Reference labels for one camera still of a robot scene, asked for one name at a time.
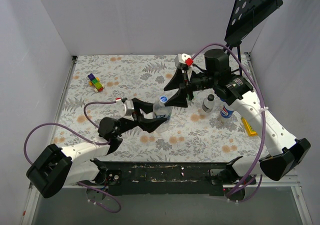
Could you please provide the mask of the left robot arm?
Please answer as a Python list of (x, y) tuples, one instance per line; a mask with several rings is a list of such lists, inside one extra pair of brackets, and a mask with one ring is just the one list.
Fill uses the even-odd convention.
[(69, 146), (50, 144), (30, 162), (26, 176), (43, 198), (54, 196), (65, 185), (82, 181), (103, 184), (108, 169), (98, 158), (115, 152), (123, 142), (123, 133), (136, 127), (152, 133), (168, 120), (166, 116), (145, 118), (145, 114), (153, 112), (153, 104), (137, 98), (116, 98), (114, 103), (124, 106), (124, 116), (104, 117), (98, 125), (97, 138), (82, 137), (83, 142)]

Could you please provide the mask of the clear bottle silver label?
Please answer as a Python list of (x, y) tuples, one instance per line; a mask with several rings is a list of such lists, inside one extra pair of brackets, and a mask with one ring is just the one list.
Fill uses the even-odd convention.
[(160, 97), (153, 103), (153, 118), (167, 118), (167, 121), (161, 124), (155, 131), (160, 134), (169, 129), (172, 107), (165, 106), (165, 103), (160, 102)]

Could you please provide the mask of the blue label bottle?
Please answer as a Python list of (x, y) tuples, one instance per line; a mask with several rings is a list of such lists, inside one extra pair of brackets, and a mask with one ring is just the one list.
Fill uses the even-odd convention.
[(229, 119), (232, 117), (234, 110), (223, 100), (220, 99), (223, 102), (223, 107), (220, 110), (220, 115), (224, 119)]

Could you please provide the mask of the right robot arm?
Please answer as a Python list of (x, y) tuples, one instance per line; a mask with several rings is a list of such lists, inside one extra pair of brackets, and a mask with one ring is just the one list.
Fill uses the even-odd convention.
[(306, 138), (297, 139), (288, 132), (267, 110), (261, 107), (262, 99), (247, 78), (232, 72), (229, 56), (222, 49), (210, 49), (204, 54), (205, 71), (193, 71), (193, 59), (188, 54), (175, 57), (176, 72), (165, 91), (177, 92), (166, 103), (167, 107), (188, 107), (193, 93), (207, 89), (245, 118), (257, 132), (268, 154), (261, 156), (251, 171), (263, 174), (274, 181), (295, 168), (311, 147)]

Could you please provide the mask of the black bottle cap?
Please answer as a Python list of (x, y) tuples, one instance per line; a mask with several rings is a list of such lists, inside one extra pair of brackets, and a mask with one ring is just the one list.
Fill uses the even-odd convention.
[(214, 101), (214, 99), (215, 99), (215, 96), (213, 94), (209, 94), (207, 97), (208, 101)]

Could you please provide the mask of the clear bottle black label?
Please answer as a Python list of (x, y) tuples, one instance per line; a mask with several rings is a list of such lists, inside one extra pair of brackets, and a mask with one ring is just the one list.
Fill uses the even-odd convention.
[(205, 113), (211, 113), (214, 106), (215, 106), (215, 99), (214, 101), (209, 101), (207, 99), (207, 97), (203, 100), (202, 102), (202, 110), (205, 112)]

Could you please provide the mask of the white blue bottle cap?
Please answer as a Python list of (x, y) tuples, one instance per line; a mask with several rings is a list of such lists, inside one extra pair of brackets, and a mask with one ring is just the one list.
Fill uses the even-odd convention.
[(166, 102), (168, 101), (168, 98), (163, 95), (163, 96), (161, 96), (161, 97), (159, 98), (159, 101), (160, 101), (161, 103), (166, 103)]

